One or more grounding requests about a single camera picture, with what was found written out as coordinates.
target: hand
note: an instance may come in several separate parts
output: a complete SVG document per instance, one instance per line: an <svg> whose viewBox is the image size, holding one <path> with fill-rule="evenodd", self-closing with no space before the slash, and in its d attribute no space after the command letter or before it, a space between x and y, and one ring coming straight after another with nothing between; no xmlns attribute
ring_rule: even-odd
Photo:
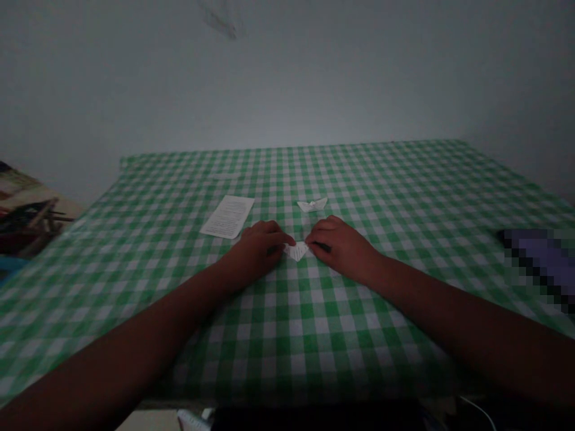
<svg viewBox="0 0 575 431"><path fill-rule="evenodd" d="M285 243L295 240L276 221L259 221L216 263L232 280L234 290L243 289L271 271L280 261Z"/></svg>
<svg viewBox="0 0 575 431"><path fill-rule="evenodd" d="M305 243L330 268L364 285L381 266L382 255L357 230L334 215L317 222Z"/></svg>

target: checkered tablecloth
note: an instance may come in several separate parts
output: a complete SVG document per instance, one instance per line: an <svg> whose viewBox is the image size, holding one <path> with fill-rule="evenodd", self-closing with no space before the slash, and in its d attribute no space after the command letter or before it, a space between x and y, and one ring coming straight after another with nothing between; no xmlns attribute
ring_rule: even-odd
<svg viewBox="0 0 575 431"><path fill-rule="evenodd" d="M277 220L296 240L335 214L386 255L575 336L549 300L510 284L494 236L572 228L575 211L464 142L145 154L0 290L1 401L220 258L233 241L199 230L225 195L255 198L246 226ZM296 204L324 197L318 213ZM309 253L214 315L152 396L305 402L469 382L392 305Z"/></svg>

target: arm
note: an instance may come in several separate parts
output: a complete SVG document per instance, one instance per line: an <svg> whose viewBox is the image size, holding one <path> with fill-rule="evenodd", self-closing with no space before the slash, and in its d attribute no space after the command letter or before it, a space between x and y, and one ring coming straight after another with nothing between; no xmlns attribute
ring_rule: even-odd
<svg viewBox="0 0 575 431"><path fill-rule="evenodd" d="M274 221L249 227L217 263L27 388L0 411L0 429L115 429L200 323L275 267L285 242L295 245Z"/></svg>
<svg viewBox="0 0 575 431"><path fill-rule="evenodd" d="M313 253L395 305L433 340L500 387L575 407L575 341L501 306L382 256L335 216L306 238ZM314 244L331 247L328 253Z"/></svg>

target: paper sheet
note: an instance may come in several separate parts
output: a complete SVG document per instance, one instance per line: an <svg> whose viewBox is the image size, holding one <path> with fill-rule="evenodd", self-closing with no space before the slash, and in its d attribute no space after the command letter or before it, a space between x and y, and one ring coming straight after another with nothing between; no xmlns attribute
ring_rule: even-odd
<svg viewBox="0 0 575 431"><path fill-rule="evenodd" d="M299 262L299 260L302 257L304 257L305 253L309 249L310 248L307 246L307 244L304 241L298 241L295 243L294 247L286 244L286 248L283 249L283 252L286 253L289 257L291 257L296 262Z"/></svg>
<svg viewBox="0 0 575 431"><path fill-rule="evenodd" d="M234 239L244 226L247 215L252 209L253 201L253 198L224 196L208 221L205 222L200 233Z"/></svg>
<svg viewBox="0 0 575 431"><path fill-rule="evenodd" d="M322 210L325 204L328 203L328 198L319 199L318 201L311 202L298 202L298 206L304 213L311 213L313 211Z"/></svg>

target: cable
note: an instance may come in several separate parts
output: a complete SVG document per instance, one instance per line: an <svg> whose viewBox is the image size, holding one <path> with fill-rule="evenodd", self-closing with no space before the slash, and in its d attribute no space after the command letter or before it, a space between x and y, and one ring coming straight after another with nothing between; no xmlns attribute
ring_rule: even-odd
<svg viewBox="0 0 575 431"><path fill-rule="evenodd" d="M487 419L489 419L489 422L491 422L491 426L493 427L493 431L497 431L497 428L495 428L495 424L493 423L493 421L491 420L490 416L487 414L487 412L485 410L483 410L481 407L479 407L477 404L475 404L473 401L469 401L467 398L462 397L461 395L459 396L459 398L461 398L463 401L468 402L469 404L471 404L474 407L477 407L479 410L481 410L483 412L483 414L485 416L487 416Z"/></svg>

